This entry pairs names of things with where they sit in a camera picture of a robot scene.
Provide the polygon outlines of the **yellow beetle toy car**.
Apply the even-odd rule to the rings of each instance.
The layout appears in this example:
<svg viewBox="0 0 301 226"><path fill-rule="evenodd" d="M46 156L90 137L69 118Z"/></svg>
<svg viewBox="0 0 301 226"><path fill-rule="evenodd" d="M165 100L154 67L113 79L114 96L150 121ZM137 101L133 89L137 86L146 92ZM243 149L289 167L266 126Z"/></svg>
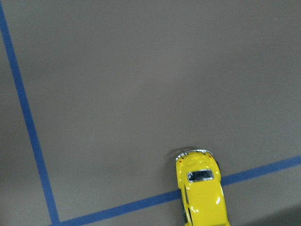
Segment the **yellow beetle toy car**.
<svg viewBox="0 0 301 226"><path fill-rule="evenodd" d="M229 226L221 171L213 154L194 149L175 159L186 226Z"/></svg>

